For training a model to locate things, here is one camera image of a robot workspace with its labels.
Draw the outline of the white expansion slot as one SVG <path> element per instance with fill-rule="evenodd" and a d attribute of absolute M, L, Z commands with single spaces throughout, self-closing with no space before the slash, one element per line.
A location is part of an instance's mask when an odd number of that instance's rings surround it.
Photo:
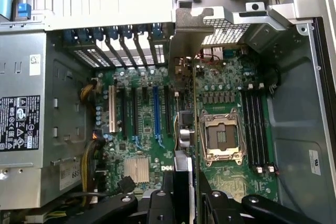
<path fill-rule="evenodd" d="M 117 91 L 114 85 L 108 86 L 108 109 L 110 133 L 118 133 Z"/>

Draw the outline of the black long expansion slot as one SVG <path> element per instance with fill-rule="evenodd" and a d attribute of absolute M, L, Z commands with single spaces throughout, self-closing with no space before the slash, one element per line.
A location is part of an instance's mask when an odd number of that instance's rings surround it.
<path fill-rule="evenodd" d="M 165 102 L 166 132 L 167 132 L 167 135 L 171 135 L 170 90 L 169 90 L 169 86 L 164 86 L 164 102 Z"/>
<path fill-rule="evenodd" d="M 127 140 L 127 90 L 126 88 L 120 89 L 120 99 L 121 99 L 121 127 L 123 140 Z"/>
<path fill-rule="evenodd" d="M 131 88 L 131 102 L 132 102 L 132 127 L 133 127 L 133 136 L 138 136 L 139 127 L 138 127 L 138 95 L 137 88 Z"/>

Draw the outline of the white latch RAM slot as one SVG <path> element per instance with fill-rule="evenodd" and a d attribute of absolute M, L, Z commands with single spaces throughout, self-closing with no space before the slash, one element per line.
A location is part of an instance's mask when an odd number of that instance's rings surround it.
<path fill-rule="evenodd" d="M 248 106 L 248 113 L 249 113 L 249 126 L 251 132 L 251 141 L 253 144 L 253 155 L 254 155 L 254 166 L 256 167 L 257 173 L 262 172 L 261 161 L 259 154 L 259 144 L 258 144 L 258 127 L 256 126 L 255 121 L 255 111 L 254 111 L 254 104 L 253 104 L 253 93 L 251 90 L 247 91 L 246 93 L 246 100 Z"/>
<path fill-rule="evenodd" d="M 264 168 L 267 169 L 268 173 L 272 174 L 275 172 L 274 165 L 270 162 L 269 159 L 269 149 L 268 149 L 268 141 L 267 141 L 267 125 L 265 122 L 264 108 L 263 108 L 263 94 L 264 94 L 265 86 L 263 82 L 260 82 L 258 85 L 258 106 L 259 106 L 259 114 L 260 114 L 260 126 L 261 126 L 261 138 L 263 142 L 263 151 L 264 151 Z"/>
<path fill-rule="evenodd" d="M 180 98 L 180 93 L 178 91 L 174 92 L 174 99 L 175 99 L 176 117 L 179 117 L 180 108 L 181 108 L 181 98 Z"/>

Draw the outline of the grey metal PC case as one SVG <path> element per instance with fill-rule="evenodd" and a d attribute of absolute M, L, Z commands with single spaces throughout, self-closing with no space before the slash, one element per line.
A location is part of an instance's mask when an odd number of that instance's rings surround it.
<path fill-rule="evenodd" d="M 42 207 L 0 210 L 0 224 L 75 224 L 76 216 L 113 196 L 136 196 L 135 182 L 129 176 L 123 177 L 116 190 L 110 193 L 98 188 L 103 174 L 99 171 L 99 156 L 106 146 L 106 140 L 95 135 L 97 96 L 103 90 L 98 74 L 116 69 L 167 67 L 169 75 L 170 42 L 175 33 L 178 8 L 195 9 L 191 0 L 177 0 L 170 21 L 130 24 L 115 23 L 107 12 L 102 16 L 60 19 L 49 10 L 35 12 L 31 9 L 31 19 L 23 19 L 17 17 L 18 4 L 11 11 L 10 19 L 0 16 L 0 35 L 46 32 L 58 36 L 59 48 L 79 60 L 74 50 L 88 53 L 87 49 L 98 49 L 112 64 L 112 67 L 93 68 L 82 60 L 90 68 L 91 75 L 79 98 L 89 110 L 92 128 L 80 159 L 80 183 Z M 335 134 L 336 92 L 325 71 L 324 23 L 318 1 L 286 0 L 279 5 L 247 2 L 240 12 L 224 6 L 205 8 L 214 11 L 213 16 L 203 19 L 204 24 L 213 26 L 214 31 L 205 37 L 195 57 L 202 51 L 218 54 L 222 49 L 256 56 L 257 71 L 266 90 L 271 147 L 276 165 L 278 199 L 273 201 L 319 224 L 336 224 L 336 189 L 330 182 L 333 171 L 329 161 L 323 159 L 326 149 L 322 147 Z M 161 23 L 163 38 L 160 40 L 151 38 L 153 23 Z M 147 32 L 138 36 L 135 28 L 140 24 L 146 25 Z M 132 26 L 132 39 L 122 36 L 121 27 L 124 25 Z M 118 40 L 108 37 L 109 26 L 118 28 Z M 103 28 L 104 41 L 92 36 L 95 27 Z M 79 28 L 89 29 L 89 43 L 79 43 Z M 75 45 L 64 44 L 62 32 L 65 29 L 75 30 Z M 165 63 L 157 62 L 154 45 L 163 45 Z M 196 65 L 195 57 L 187 58 L 187 69 Z M 200 172 L 193 166 L 194 224 L 202 224 Z M 137 200 L 141 200 L 144 194 L 136 196 Z"/>

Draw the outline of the silver chipset heatsink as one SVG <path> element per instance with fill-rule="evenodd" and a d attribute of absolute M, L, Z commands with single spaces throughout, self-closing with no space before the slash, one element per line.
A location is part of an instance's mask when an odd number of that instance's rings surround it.
<path fill-rule="evenodd" d="M 147 157 L 127 158 L 123 162 L 124 176 L 130 176 L 135 183 L 150 181 L 149 159 Z"/>

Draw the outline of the metal CPU socket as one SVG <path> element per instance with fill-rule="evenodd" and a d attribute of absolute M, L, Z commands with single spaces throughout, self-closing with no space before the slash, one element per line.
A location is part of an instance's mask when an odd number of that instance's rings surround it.
<path fill-rule="evenodd" d="M 199 135 L 206 166 L 224 161 L 242 165 L 247 144 L 237 108 L 220 114 L 202 110 L 199 120 Z"/>

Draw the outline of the green motherboard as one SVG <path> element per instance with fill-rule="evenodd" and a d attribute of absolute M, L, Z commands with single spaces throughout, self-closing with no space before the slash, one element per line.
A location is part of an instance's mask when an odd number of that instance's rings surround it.
<path fill-rule="evenodd" d="M 196 65 L 189 66 L 191 80 L 184 92 L 180 93 L 181 108 L 176 117 L 174 82 L 168 75 L 167 67 L 149 67 L 144 69 L 116 69 L 98 74 L 103 86 L 97 96 L 95 135 L 106 140 L 106 146 L 100 154 L 99 180 L 100 191 L 110 193 L 117 183 L 125 177 L 123 162 L 127 158 L 147 157 L 149 159 L 150 181 L 135 183 L 134 193 L 141 197 L 146 190 L 159 189 L 163 185 L 163 174 L 174 169 L 174 156 L 178 150 L 186 150 L 198 161 L 193 162 L 196 169 L 203 172 L 211 189 L 230 193 L 236 201 L 249 194 L 259 194 L 271 200 L 278 199 L 276 165 L 271 147 L 271 132 L 268 122 L 266 90 L 262 96 L 269 159 L 275 172 L 270 174 L 262 168 L 261 173 L 248 166 L 247 149 L 242 165 L 234 161 L 215 162 L 207 167 L 204 162 L 200 130 L 198 127 L 202 110 L 209 113 L 228 113 L 237 108 L 241 117 L 241 126 L 245 137 L 244 115 L 241 91 L 258 91 L 263 82 L 257 71 L 256 56 L 238 50 L 220 50 L 206 53 L 202 51 L 195 57 Z M 117 91 L 118 133 L 110 133 L 108 86 L 114 85 Z M 167 135 L 165 121 L 164 86 L 170 90 L 171 135 Z M 138 95 L 138 136 L 133 136 L 131 88 L 137 88 Z M 142 99 L 142 87 L 148 88 L 148 99 Z M 161 135 L 155 138 L 153 87 L 159 89 Z M 127 90 L 127 140 L 123 140 L 121 127 L 120 89 Z"/>

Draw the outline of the grey power supply unit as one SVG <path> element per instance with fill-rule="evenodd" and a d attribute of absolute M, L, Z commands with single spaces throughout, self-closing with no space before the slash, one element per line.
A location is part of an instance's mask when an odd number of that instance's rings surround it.
<path fill-rule="evenodd" d="M 39 208 L 80 183 L 90 68 L 46 32 L 0 35 L 0 210 Z"/>

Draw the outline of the black latch RAM slot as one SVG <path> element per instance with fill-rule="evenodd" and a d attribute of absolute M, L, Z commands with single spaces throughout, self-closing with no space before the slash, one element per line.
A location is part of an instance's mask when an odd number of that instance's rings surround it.
<path fill-rule="evenodd" d="M 246 91 L 241 91 L 241 102 L 242 110 L 244 115 L 244 128 L 245 128 L 245 138 L 246 138 L 246 148 L 247 148 L 247 159 L 248 166 L 251 170 L 255 171 L 255 157 L 254 157 L 254 146 L 253 146 L 253 134 L 250 127 L 250 117 L 249 117 L 249 107 L 247 101 Z"/>
<path fill-rule="evenodd" d="M 261 166 L 262 166 L 262 168 L 265 170 L 265 168 L 264 168 L 264 151 L 263 151 L 263 149 L 262 149 L 262 138 L 261 138 L 261 132 L 260 132 L 260 130 L 261 130 L 261 126 L 260 126 L 260 114 L 259 114 L 259 106 L 258 106 L 258 101 L 257 101 L 257 96 L 258 96 L 258 91 L 253 91 L 253 100 L 254 100 L 254 110 L 255 110 L 255 120 L 256 120 L 256 126 L 258 127 L 258 137 L 259 137 L 259 139 L 258 139 L 258 144 L 260 144 L 260 147 L 259 147 L 259 154 L 261 155 L 261 159 L 262 159 L 262 161 L 261 161 Z"/>

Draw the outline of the blue expansion slot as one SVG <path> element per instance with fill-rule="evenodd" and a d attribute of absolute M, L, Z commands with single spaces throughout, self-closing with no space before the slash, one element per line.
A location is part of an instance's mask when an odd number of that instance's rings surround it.
<path fill-rule="evenodd" d="M 161 126 L 160 126 L 160 101 L 159 101 L 158 87 L 153 87 L 153 107 L 154 107 L 155 138 L 159 139 L 161 135 Z"/>

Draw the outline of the blue plastic latch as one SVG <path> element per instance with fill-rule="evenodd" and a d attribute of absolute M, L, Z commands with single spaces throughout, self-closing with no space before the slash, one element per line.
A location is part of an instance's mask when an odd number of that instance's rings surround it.
<path fill-rule="evenodd" d="M 19 3 L 17 17 L 23 19 L 31 19 L 32 7 L 28 3 Z"/>

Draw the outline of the perforated metal slot cover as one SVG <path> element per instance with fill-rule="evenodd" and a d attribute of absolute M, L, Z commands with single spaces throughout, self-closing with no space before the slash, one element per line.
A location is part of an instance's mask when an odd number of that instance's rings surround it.
<path fill-rule="evenodd" d="M 111 61 L 98 49 L 87 49 L 88 55 L 93 59 L 97 66 L 112 67 Z"/>
<path fill-rule="evenodd" d="M 93 60 L 93 58 L 91 56 L 89 56 L 88 53 L 85 53 L 82 50 L 74 50 L 73 53 L 79 57 L 81 60 L 83 60 L 85 63 L 87 63 L 89 66 L 93 67 L 93 68 L 98 68 L 100 67 L 99 64 Z"/>
<path fill-rule="evenodd" d="M 154 45 L 156 59 L 158 63 L 165 63 L 165 53 L 163 45 Z"/>

